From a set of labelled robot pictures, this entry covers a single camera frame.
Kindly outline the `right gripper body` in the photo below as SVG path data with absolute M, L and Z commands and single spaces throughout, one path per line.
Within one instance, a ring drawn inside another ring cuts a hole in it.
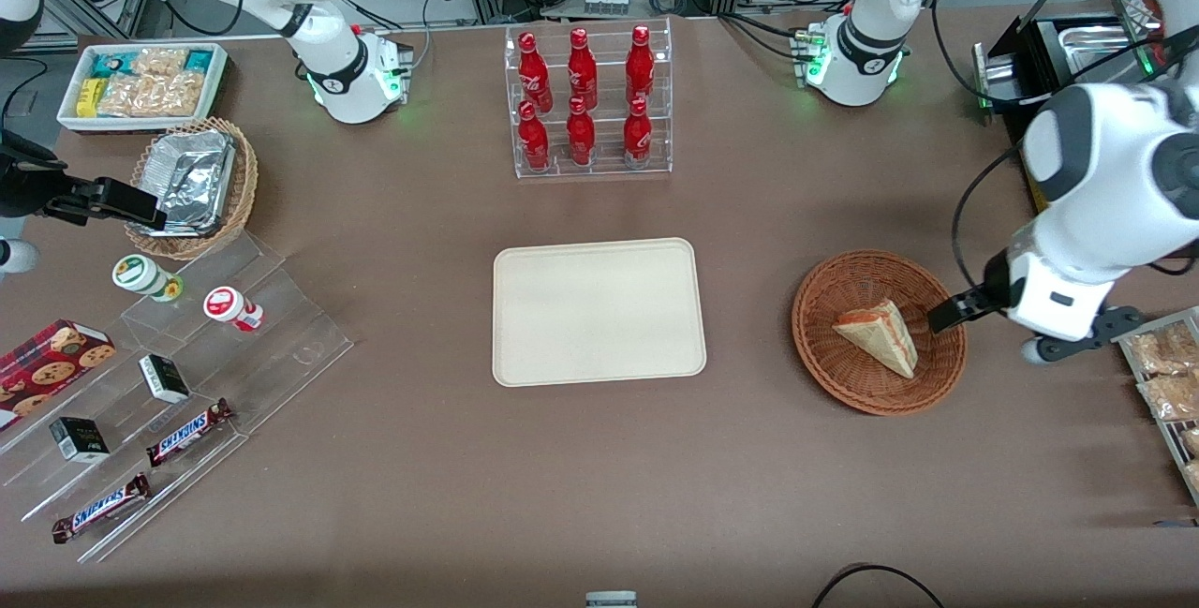
M 43 210 L 49 203 L 68 194 L 65 164 L 34 143 L 4 131 L 1 150 L 1 216 L 22 218 Z

